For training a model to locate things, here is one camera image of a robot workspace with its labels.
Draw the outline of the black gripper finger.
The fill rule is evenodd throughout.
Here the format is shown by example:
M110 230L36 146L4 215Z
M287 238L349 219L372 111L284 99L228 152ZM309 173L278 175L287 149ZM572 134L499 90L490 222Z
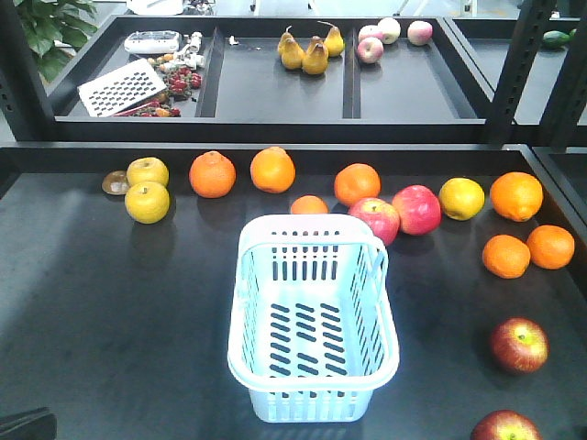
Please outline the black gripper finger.
M57 419L47 407L1 417L1 440L54 440L56 436Z

